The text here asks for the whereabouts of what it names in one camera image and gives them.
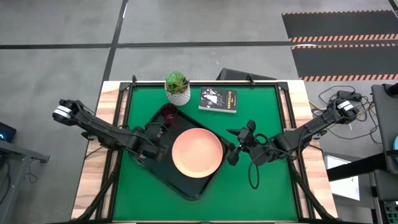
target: black tray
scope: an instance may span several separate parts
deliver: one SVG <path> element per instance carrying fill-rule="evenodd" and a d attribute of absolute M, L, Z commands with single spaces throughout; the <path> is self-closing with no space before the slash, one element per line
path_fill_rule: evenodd
<path fill-rule="evenodd" d="M 165 119 L 160 115 L 160 110 L 156 112 L 156 114 L 152 117 L 152 119 L 148 123 L 160 123 L 165 124 Z M 160 126 L 150 125 L 147 126 L 145 132 L 153 131 L 154 129 L 159 130 Z M 178 111 L 177 117 L 173 125 L 169 126 L 169 133 L 164 133 L 160 137 L 160 143 L 166 146 L 170 146 L 166 155 L 160 162 L 153 161 L 152 159 L 141 159 L 142 165 L 155 175 L 160 181 L 166 184 L 168 187 L 176 191 L 183 198 L 187 200 L 198 200 L 203 193 L 205 193 L 206 188 L 208 187 L 210 181 L 213 179 L 215 174 L 218 172 L 218 169 L 212 173 L 211 175 L 203 178 L 191 178 L 184 174 L 182 174 L 174 165 L 172 159 L 172 146 L 176 138 L 182 134 L 184 131 L 191 128 L 203 128 L 211 131 L 215 134 L 221 142 L 223 146 L 223 160 L 221 161 L 221 165 L 224 162 L 225 155 L 227 153 L 227 146 L 225 140 L 221 140 L 222 137 L 212 130 L 206 128 L 204 125 L 200 124 L 198 121 L 195 121 L 193 118 L 189 117 L 185 113 Z"/>

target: pink plate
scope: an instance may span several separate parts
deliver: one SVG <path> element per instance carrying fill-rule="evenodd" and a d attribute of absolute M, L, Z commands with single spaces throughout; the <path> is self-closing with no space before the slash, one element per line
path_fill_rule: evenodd
<path fill-rule="evenodd" d="M 177 169 L 193 178 L 206 177 L 220 166 L 223 147 L 211 131 L 192 128 L 175 140 L 172 151 Z"/>

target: book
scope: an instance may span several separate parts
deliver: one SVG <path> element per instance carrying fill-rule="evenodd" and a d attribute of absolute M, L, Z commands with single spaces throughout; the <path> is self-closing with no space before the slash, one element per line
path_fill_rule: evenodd
<path fill-rule="evenodd" d="M 236 113 L 238 92 L 222 88 L 202 87 L 199 109 Z"/>

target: orange striped tape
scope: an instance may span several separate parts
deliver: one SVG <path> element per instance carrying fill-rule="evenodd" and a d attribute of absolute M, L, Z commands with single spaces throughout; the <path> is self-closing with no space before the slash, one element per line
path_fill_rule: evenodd
<path fill-rule="evenodd" d="M 360 10 L 360 11 L 326 11 L 326 12 L 286 12 L 282 13 L 282 16 L 285 15 L 297 15 L 297 14 L 325 14 L 325 13 L 351 13 L 351 12 L 392 12 L 391 10 L 388 9 L 381 9 L 381 10 Z"/>
<path fill-rule="evenodd" d="M 327 81 L 360 81 L 360 80 L 398 80 L 398 74 L 382 75 L 322 75 L 300 77 L 305 82 L 327 82 Z"/>
<path fill-rule="evenodd" d="M 340 44 L 340 45 L 314 45 L 314 46 L 296 45 L 296 46 L 292 47 L 292 50 L 294 50 L 294 49 L 355 48 L 355 47 L 398 47 L 398 44 Z"/>
<path fill-rule="evenodd" d="M 351 40 L 397 40 L 398 34 L 332 35 L 314 37 L 293 37 L 291 42 L 351 41 Z"/>

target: wooden table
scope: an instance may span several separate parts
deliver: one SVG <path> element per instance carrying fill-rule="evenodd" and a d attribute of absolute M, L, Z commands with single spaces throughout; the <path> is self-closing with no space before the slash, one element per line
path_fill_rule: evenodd
<path fill-rule="evenodd" d="M 275 81 L 257 81 L 257 82 L 275 82 Z M 297 127 L 305 124 L 312 119 L 312 113 L 310 104 L 308 102 L 308 96 L 305 89 L 304 82 L 302 80 L 278 80 L 278 82 L 287 82 L 289 85 L 290 100 L 292 102 L 295 123 Z M 113 122 L 115 114 L 116 100 L 119 93 L 120 81 L 108 81 L 103 83 L 101 95 L 99 97 L 98 108 L 96 110 L 96 116 L 109 122 Z M 126 96 L 123 96 L 123 103 L 121 108 L 121 114 L 119 116 L 119 124 L 122 123 L 124 116 L 124 107 L 126 105 Z M 286 109 L 286 101 L 282 97 L 283 107 Z M 291 127 L 289 120 L 289 112 L 284 109 L 285 120 L 287 127 Z M 319 146 L 318 141 L 312 141 L 312 145 Z M 91 141 L 88 145 L 87 154 L 99 148 L 99 143 Z M 80 177 L 80 182 L 73 206 L 71 218 L 79 217 L 90 205 L 96 194 L 100 190 L 101 179 L 104 171 L 104 164 L 106 159 L 107 149 L 100 149 L 98 152 L 90 155 L 84 164 L 83 170 Z M 303 158 L 305 163 L 305 169 L 307 171 L 308 182 L 311 191 L 314 193 L 319 202 L 325 207 L 325 209 L 334 217 L 337 217 L 337 211 L 333 196 L 331 194 L 328 176 L 326 174 L 325 164 L 323 162 L 322 152 L 312 147 L 307 147 L 303 151 Z M 303 192 L 299 190 L 300 200 L 303 208 L 304 217 L 308 217 L 308 211 L 306 209 L 306 199 L 303 196 Z M 107 193 L 105 203 L 103 207 L 103 216 L 106 216 L 106 211 L 109 205 L 109 194 Z"/>

